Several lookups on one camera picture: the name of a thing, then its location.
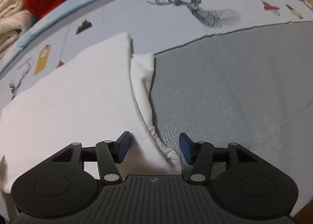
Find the white long-sleeve shirt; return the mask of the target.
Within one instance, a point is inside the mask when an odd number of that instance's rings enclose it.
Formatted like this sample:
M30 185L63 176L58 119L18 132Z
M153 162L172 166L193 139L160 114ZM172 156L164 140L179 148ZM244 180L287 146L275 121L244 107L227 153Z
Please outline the white long-sleeve shirt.
M73 142L92 147L125 131L132 145L122 175L176 175L180 158L159 139L149 102L154 55L133 54L122 33L19 93L1 114L1 189Z

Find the grey patterned bed sheet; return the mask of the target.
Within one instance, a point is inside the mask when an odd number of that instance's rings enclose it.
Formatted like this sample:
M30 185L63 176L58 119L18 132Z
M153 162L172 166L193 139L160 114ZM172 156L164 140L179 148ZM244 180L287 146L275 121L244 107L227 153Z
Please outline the grey patterned bed sheet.
M161 142L189 167L180 133L238 142L312 200L312 5L306 0L98 0L41 33L1 71L1 114L85 49L128 33L154 55L149 94Z

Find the cream folded quilt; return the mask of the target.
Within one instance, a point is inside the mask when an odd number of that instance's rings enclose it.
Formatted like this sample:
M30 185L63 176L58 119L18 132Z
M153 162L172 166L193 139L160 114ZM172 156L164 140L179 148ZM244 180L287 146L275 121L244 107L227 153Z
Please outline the cream folded quilt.
M25 0L1 0L1 58L35 21Z

